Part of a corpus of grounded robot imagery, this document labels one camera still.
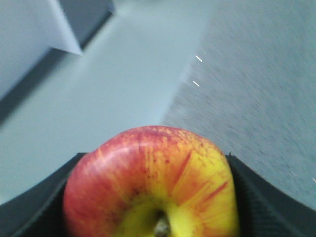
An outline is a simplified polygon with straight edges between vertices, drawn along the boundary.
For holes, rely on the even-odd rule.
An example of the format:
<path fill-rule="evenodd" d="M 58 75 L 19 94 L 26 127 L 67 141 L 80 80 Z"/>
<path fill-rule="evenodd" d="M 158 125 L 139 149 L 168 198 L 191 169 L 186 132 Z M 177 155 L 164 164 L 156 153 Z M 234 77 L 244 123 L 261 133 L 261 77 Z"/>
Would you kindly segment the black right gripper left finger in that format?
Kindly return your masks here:
<path fill-rule="evenodd" d="M 62 202 L 78 153 L 42 181 L 0 206 L 2 237 L 67 237 Z"/>

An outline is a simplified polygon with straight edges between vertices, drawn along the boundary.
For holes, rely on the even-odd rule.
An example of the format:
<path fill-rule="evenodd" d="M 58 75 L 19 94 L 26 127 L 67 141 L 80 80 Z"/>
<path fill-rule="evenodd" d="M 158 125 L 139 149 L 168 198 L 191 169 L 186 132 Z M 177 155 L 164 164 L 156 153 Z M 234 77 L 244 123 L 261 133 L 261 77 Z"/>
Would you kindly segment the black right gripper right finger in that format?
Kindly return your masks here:
<path fill-rule="evenodd" d="M 226 155 L 243 237 L 314 237 L 316 212 L 282 192 L 239 158 Z"/>

